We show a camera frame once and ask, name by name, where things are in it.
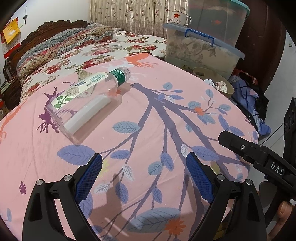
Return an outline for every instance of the bottle label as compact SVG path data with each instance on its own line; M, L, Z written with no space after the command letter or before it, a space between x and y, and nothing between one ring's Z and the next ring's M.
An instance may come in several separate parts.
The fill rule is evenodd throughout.
M89 89L90 87L94 86L95 84L101 82L102 80L106 79L108 74L105 72L99 72L93 74L81 81L77 84L73 85L62 94L60 94L57 98L55 98L52 102L50 102L56 109L60 109L65 104L67 104L70 100L74 99L75 97L79 96L81 93Z
M118 86L122 85L126 81L126 76L124 75L124 72L122 70L115 69L115 70L111 71L110 73L116 77L116 79L118 81Z

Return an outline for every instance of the blue gripper pad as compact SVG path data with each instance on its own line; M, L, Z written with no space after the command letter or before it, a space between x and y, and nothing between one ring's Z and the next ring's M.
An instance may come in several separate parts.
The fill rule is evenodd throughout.
M214 200L212 183L191 153L186 157L186 165L202 198L212 203Z
M97 155L92 163L88 166L79 182L76 184L75 201L79 204L87 198L96 178L103 167L103 159L101 155Z

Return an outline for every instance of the metal screw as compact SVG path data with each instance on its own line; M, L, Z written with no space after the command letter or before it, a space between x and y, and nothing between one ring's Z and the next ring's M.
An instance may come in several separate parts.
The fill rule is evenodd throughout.
M218 180L220 180L220 181L224 181L224 180L225 180L225 176L223 176L223 175L221 175L221 174L219 174L219 175L217 176L217 178L218 178Z
M250 180L250 179L247 179L247 180L246 180L246 183L247 183L248 185L250 185L250 186L253 184L252 180Z
M71 175L66 175L66 176L64 177L64 180L67 182L67 181L70 181L71 178L72 178Z
M43 183L43 181L42 181L41 179L39 179L39 180L36 182L36 184L37 184L38 186L40 186L42 183Z

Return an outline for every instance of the floral bedsheet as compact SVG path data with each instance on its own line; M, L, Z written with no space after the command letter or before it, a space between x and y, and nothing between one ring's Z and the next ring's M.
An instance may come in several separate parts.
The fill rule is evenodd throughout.
M231 181L247 178L249 164L222 147L218 136L229 130L257 142L258 134L226 97L146 53L87 71L109 72L119 66L131 71L118 89L122 103L81 145L73 145L45 109L78 80L77 73L41 87L0 122L0 183L5 183L0 215L19 240L35 182L60 180L95 152L103 157L103 169L80 208L105 241L188 240L209 207L186 168L191 151L216 174ZM56 204L65 233L73 238Z
M20 102L22 103L43 85L80 69L142 52L164 57L165 50L166 40L163 38L119 31L114 33L112 40L71 50L41 66L27 78L22 79L23 87Z

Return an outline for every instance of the fingernail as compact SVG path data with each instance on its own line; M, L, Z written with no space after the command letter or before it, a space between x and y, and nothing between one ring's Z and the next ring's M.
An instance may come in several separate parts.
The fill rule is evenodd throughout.
M283 205L281 206L280 213L284 214L287 207L288 207L288 204L286 202L284 202Z

